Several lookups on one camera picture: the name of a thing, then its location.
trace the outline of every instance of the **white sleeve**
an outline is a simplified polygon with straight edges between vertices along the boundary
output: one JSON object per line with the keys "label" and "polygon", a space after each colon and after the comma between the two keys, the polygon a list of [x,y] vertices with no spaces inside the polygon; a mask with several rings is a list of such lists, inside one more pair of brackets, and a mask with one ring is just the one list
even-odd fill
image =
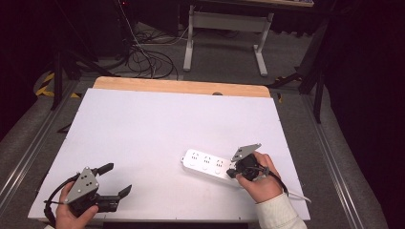
{"label": "white sleeve", "polygon": [[262,229],[307,228],[285,193],[266,202],[257,203],[256,212]]}

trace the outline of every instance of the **power strip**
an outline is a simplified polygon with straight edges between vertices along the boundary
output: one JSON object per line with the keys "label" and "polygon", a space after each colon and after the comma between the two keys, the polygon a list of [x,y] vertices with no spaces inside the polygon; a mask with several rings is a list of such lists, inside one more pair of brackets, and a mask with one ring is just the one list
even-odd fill
{"label": "power strip", "polygon": [[181,159],[185,171],[200,175],[219,182],[241,187],[238,180],[229,177],[226,173],[228,169],[235,169],[235,162],[212,156],[196,150],[188,150]]}

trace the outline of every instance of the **power outlet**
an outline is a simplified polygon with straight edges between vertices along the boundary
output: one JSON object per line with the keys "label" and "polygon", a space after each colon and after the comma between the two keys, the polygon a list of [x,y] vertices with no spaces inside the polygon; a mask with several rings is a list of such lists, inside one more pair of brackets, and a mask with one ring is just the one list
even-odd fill
{"label": "power outlet", "polygon": [[228,169],[235,168],[235,162],[212,156],[196,150],[188,150],[181,159],[185,171],[219,182],[241,187],[238,181],[229,177],[226,173]]}

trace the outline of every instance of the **hand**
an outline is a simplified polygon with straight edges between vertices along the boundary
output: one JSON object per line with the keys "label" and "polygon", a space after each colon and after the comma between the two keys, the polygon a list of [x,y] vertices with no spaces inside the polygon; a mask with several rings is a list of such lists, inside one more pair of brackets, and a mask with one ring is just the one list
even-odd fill
{"label": "hand", "polygon": [[[74,186],[74,182],[65,185],[59,197],[59,202],[63,202],[69,191]],[[75,217],[66,204],[59,204],[56,208],[56,229],[83,229],[86,224],[98,212],[98,206],[92,206],[86,210],[79,218]]]}
{"label": "hand", "polygon": [[[271,172],[280,177],[269,155],[262,155],[258,152],[254,152],[253,155],[255,155],[261,165],[268,167]],[[249,181],[241,174],[238,174],[236,175],[236,179],[257,203],[268,201],[283,194],[282,187],[272,176],[267,176],[256,181]]]}

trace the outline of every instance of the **white metal frame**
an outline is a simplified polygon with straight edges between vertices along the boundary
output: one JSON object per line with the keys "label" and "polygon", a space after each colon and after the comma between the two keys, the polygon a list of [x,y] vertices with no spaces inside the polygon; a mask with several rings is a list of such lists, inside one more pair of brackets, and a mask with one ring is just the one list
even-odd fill
{"label": "white metal frame", "polygon": [[268,17],[252,17],[241,15],[220,14],[211,12],[194,11],[194,6],[190,6],[188,17],[188,38],[185,49],[183,69],[186,72],[191,70],[191,60],[193,57],[193,30],[194,28],[208,28],[230,31],[252,31],[261,32],[262,36],[259,45],[254,45],[253,50],[259,66],[260,75],[267,76],[265,60],[262,56],[263,46],[266,42],[268,30],[270,29],[273,13]]}

